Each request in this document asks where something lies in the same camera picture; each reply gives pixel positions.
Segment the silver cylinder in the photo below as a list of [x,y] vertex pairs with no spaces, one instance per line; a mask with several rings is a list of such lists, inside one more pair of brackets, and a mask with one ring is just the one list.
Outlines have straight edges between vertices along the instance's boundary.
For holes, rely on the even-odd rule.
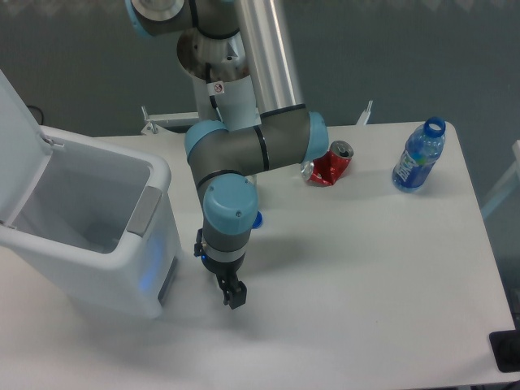
[[303,103],[281,0],[236,0],[260,114]]
[[146,19],[163,22],[179,13],[184,0],[132,0],[132,4]]

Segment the white trash bin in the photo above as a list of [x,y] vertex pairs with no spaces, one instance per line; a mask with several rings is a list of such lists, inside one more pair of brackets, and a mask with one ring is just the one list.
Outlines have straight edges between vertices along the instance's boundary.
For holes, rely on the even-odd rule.
[[160,157],[40,127],[0,71],[0,245],[66,294],[162,313],[180,254],[170,181]]

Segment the plastic water bottle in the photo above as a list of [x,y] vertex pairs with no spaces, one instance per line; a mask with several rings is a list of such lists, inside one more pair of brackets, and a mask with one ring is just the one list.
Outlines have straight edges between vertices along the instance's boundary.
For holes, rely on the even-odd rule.
[[395,186],[405,193],[419,189],[444,148],[446,123],[434,116],[419,126],[405,145],[399,163],[393,170]]

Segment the metal pole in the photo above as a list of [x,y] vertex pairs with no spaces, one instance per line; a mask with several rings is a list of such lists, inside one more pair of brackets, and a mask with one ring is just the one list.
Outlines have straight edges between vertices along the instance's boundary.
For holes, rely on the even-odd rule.
[[303,104],[281,0],[236,0],[260,114]]

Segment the blue bottle cap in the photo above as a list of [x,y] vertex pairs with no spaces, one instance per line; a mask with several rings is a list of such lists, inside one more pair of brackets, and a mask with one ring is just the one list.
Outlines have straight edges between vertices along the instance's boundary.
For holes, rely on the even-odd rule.
[[446,123],[444,119],[433,116],[424,124],[424,133],[431,138],[442,137],[446,132]]

